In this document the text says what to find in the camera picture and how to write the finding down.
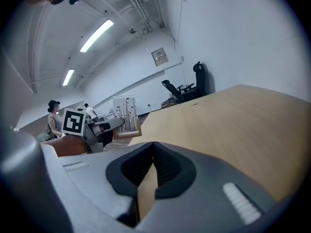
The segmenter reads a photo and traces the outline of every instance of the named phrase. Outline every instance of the black office chair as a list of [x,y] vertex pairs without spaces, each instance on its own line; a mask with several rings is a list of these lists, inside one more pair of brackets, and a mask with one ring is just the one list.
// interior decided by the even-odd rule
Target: black office chair
[[196,77],[196,87],[194,87],[193,89],[195,89],[197,93],[200,93],[201,97],[206,96],[207,93],[205,90],[205,70],[202,64],[200,64],[200,61],[193,66],[193,71],[195,72]]
[[166,89],[168,89],[177,99],[177,103],[183,103],[184,100],[181,96],[181,92],[178,91],[173,84],[170,83],[169,80],[163,80],[162,85],[165,86]]

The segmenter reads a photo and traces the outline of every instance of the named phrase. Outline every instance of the curved ceiling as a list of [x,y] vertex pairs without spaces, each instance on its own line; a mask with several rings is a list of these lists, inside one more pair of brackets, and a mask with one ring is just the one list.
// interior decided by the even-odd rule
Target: curved ceiling
[[[155,0],[144,1],[151,21],[160,21]],[[108,19],[114,25],[87,52],[80,52],[88,38]],[[75,5],[65,0],[41,7],[22,3],[8,22],[2,44],[27,83],[59,77],[50,79],[49,83],[61,86],[69,68],[75,69],[75,74],[93,73],[122,45],[143,37],[140,21],[130,0],[80,0]],[[138,34],[130,34],[131,28]],[[75,75],[69,84],[77,87],[85,78]],[[44,85],[45,81],[41,81],[30,86],[38,92]]]

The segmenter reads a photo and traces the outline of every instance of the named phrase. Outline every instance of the white wall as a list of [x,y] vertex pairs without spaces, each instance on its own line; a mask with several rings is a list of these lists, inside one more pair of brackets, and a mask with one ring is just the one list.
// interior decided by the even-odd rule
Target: white wall
[[22,128],[35,120],[46,116],[48,112],[48,103],[51,100],[60,101],[60,109],[85,100],[84,94],[80,89],[72,86],[54,87],[46,82],[41,86],[39,93],[33,93],[30,102],[17,123],[18,128]]
[[282,0],[236,0],[236,65],[239,83],[311,102],[307,37]]
[[[151,52],[164,48],[168,62],[156,66]],[[134,95],[138,114],[156,110],[169,98],[162,85],[165,79],[177,87],[184,84],[184,75],[174,48],[174,41],[160,30],[137,39],[118,51],[85,84],[86,102],[97,112],[107,114],[112,97]]]
[[220,91],[239,83],[311,101],[310,48],[282,0],[160,0],[165,25],[179,40],[187,83],[197,61]]
[[3,47],[0,48],[0,63],[0,125],[16,127],[24,107],[29,104],[32,90],[15,69]]
[[[170,92],[161,84],[161,81],[169,79],[166,73],[160,72],[147,80],[139,82],[121,91],[116,96],[134,96],[137,115],[161,109],[161,103],[170,97]],[[113,97],[95,107],[96,112],[102,115],[108,114],[113,108]]]

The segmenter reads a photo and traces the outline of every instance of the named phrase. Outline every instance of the ceiling pipe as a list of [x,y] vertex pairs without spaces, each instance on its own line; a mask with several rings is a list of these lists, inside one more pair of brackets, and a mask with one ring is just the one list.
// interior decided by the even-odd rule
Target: ceiling pipe
[[155,0],[155,6],[156,6],[157,14],[159,15],[160,28],[163,28],[163,20],[162,20],[161,14],[160,14],[159,5],[158,5],[158,1],[157,0]]
[[148,30],[148,28],[147,28],[147,26],[146,26],[146,22],[147,22],[147,17],[146,17],[146,15],[144,14],[144,12],[142,11],[142,9],[138,9],[138,6],[139,6],[139,4],[138,4],[138,2],[137,2],[137,0],[130,0],[130,2],[132,3],[132,5],[134,6],[134,8],[135,8],[135,10],[136,10],[136,12],[137,12],[137,14],[140,16],[140,18],[141,18],[141,21],[139,21],[140,23],[142,22],[143,24],[144,24],[144,26],[145,26],[145,29],[147,30],[147,32],[149,32],[149,30]]
[[140,13],[140,11],[137,8],[136,3],[133,0],[130,0],[131,4],[133,5],[134,9],[136,10],[138,16],[140,17],[140,19],[142,19],[140,22],[142,22],[145,18],[142,16],[142,14]]
[[144,11],[142,10],[142,8],[141,8],[139,2],[138,2],[137,0],[135,0],[135,2],[136,2],[137,6],[139,7],[139,9],[140,9],[140,11],[141,11],[141,14],[146,18],[146,15],[145,15]]
[[133,6],[131,6],[131,7],[127,7],[126,9],[122,9],[122,10],[120,10],[121,11],[121,13],[125,13],[125,12],[127,12],[127,11],[129,11],[129,10],[135,10],[135,8],[133,7]]
[[142,3],[142,5],[143,5],[143,9],[145,10],[145,13],[146,13],[147,16],[149,17],[149,20],[152,21],[152,20],[151,20],[151,17],[150,17],[150,13],[149,13],[148,8],[147,8],[147,5],[146,5],[146,3],[145,3],[145,0],[141,0],[141,3]]
[[[131,25],[127,22],[127,20],[125,20],[123,16],[121,16],[121,14],[117,10],[115,10],[108,2],[106,2],[105,0],[100,1],[104,2],[110,9],[112,9],[132,29]],[[141,36],[137,32],[135,34],[138,38],[141,39]]]

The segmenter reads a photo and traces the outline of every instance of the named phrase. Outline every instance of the light wood tabletop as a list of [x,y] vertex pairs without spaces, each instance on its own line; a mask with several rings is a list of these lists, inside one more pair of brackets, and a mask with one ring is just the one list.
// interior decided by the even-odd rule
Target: light wood tabletop
[[[295,192],[310,162],[311,105],[276,91],[237,85],[152,112],[130,145],[159,141],[221,158],[277,200]],[[157,188],[150,169],[138,188],[140,217]]]

